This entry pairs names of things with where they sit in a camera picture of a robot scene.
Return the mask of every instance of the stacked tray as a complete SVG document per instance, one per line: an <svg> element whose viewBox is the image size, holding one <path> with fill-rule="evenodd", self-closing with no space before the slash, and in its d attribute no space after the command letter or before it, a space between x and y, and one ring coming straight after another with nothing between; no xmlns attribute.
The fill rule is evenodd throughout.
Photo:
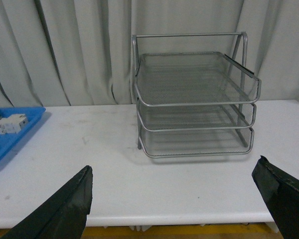
<svg viewBox="0 0 299 239"><path fill-rule="evenodd" d="M139 149L154 158L250 152L260 84L219 52L142 55L135 77Z"/></svg>

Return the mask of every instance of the silver mesh tray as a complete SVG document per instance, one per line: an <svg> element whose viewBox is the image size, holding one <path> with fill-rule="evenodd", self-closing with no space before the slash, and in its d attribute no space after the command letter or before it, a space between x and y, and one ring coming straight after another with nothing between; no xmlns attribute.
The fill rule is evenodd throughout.
<svg viewBox="0 0 299 239"><path fill-rule="evenodd" d="M220 52L139 55L138 38L237 36ZM242 65L234 59L243 39ZM246 154L253 147L261 81L245 68L247 35L133 35L138 148L152 158Z"/></svg>
<svg viewBox="0 0 299 239"><path fill-rule="evenodd" d="M152 132L141 126L139 136L145 154L152 158L246 154L253 139L252 128Z"/></svg>
<svg viewBox="0 0 299 239"><path fill-rule="evenodd" d="M145 54L136 93L147 106L245 104L259 96L260 80L219 52Z"/></svg>
<svg viewBox="0 0 299 239"><path fill-rule="evenodd" d="M150 131L247 128L255 122L254 104L147 107L139 104L139 119Z"/></svg>

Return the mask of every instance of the white block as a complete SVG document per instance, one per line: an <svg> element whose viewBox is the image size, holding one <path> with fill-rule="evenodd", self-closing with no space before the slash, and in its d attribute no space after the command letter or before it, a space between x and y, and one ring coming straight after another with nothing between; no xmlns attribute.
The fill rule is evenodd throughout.
<svg viewBox="0 0 299 239"><path fill-rule="evenodd" d="M29 123L28 118L24 114L14 116L10 120L16 133L19 133Z"/></svg>
<svg viewBox="0 0 299 239"><path fill-rule="evenodd" d="M13 124L8 119L4 122L4 129L6 130L6 133L15 133Z"/></svg>
<svg viewBox="0 0 299 239"><path fill-rule="evenodd" d="M4 124L7 122L7 118L0 119L0 134L6 134L6 129Z"/></svg>

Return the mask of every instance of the metal letter tray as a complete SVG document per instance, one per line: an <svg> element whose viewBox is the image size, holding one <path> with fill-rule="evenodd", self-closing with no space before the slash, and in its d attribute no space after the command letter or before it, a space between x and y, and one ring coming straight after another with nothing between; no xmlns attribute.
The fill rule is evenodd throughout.
<svg viewBox="0 0 299 239"><path fill-rule="evenodd" d="M138 54L137 38L237 35L219 52ZM132 36L138 148L153 158L246 154L253 146L261 81L233 59L241 33Z"/></svg>

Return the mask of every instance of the metal rod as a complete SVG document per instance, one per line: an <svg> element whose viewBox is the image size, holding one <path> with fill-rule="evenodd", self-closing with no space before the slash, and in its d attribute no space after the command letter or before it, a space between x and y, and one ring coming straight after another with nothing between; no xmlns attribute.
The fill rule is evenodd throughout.
<svg viewBox="0 0 299 239"><path fill-rule="evenodd" d="M136 101L136 112L138 113L139 112L139 105L140 105L140 101L137 100ZM139 132L139 137L138 137L138 149L142 149L142 144L140 142L140 137L141 137L141 122L140 122L140 119L139 117L137 117L137 120L138 120L138 132Z"/></svg>
<svg viewBox="0 0 299 239"><path fill-rule="evenodd" d="M238 116L238 120L237 120L237 123L234 121L234 119L232 118L232 116L230 115L230 113L223 107L221 106L221 108L223 109L223 111L225 112L225 114L227 115L227 117L229 118L229 120L235 125L234 127L235 128L242 128L242 127L245 127L245 128L248 128L248 127L251 127L251 125L244 119L244 116L242 115L241 112L238 111L237 107L235 105L229 105L233 111L237 114ZM240 124L240 121L239 119L242 119L243 122L245 123L245 126L239 126Z"/></svg>
<svg viewBox="0 0 299 239"><path fill-rule="evenodd" d="M137 74L138 72L138 66L139 66L139 47L138 47L138 40L137 36L133 35L132 36L132 45L133 45L133 60L134 60L134 75Z"/></svg>
<svg viewBox="0 0 299 239"><path fill-rule="evenodd" d="M155 35L136 35L136 37L137 37L137 38L146 38L146 37L228 36L228 35L242 35L242 32L190 33L190 34L155 34Z"/></svg>
<svg viewBox="0 0 299 239"><path fill-rule="evenodd" d="M241 39L241 35L238 35L237 40L236 40L236 44L235 44L235 47L234 47L234 51L233 51L233 56L232 56L233 60L235 60L235 58L237 56L237 52L238 52L238 48L239 48L239 44L240 44L240 39ZM230 73L231 73L232 69L233 69L233 65L230 64L229 69L228 69L228 76L230 76Z"/></svg>
<svg viewBox="0 0 299 239"><path fill-rule="evenodd" d="M246 32L241 32L243 36L243 59L242 59L242 66L246 67L246 61L247 61L247 44L248 44L248 37Z"/></svg>
<svg viewBox="0 0 299 239"><path fill-rule="evenodd" d="M222 53L219 53L219 54L222 57L224 57L226 60L228 60L231 64L233 64L234 66L236 66L239 70L243 71L250 78L255 78L255 79L257 79L259 81L259 79L255 76L255 74L253 72L251 72L250 70L248 70L245 66L243 66L242 64L239 64L237 61L234 61L233 59L231 59L226 54L222 54Z"/></svg>
<svg viewBox="0 0 299 239"><path fill-rule="evenodd" d="M253 124L253 121L251 122L251 124L249 124L246 119L244 118L244 114L237 108L237 106L235 105L230 105L230 107L235 111L235 113L237 114L238 116L238 121L237 121L237 126L240 124L240 120L242 120L246 125L248 125L249 127L252 126Z"/></svg>
<svg viewBox="0 0 299 239"><path fill-rule="evenodd" d="M248 143L246 142L244 136L241 134L240 129L235 129L236 133L238 134L238 137L241 140L241 143L243 144L244 147L248 147Z"/></svg>

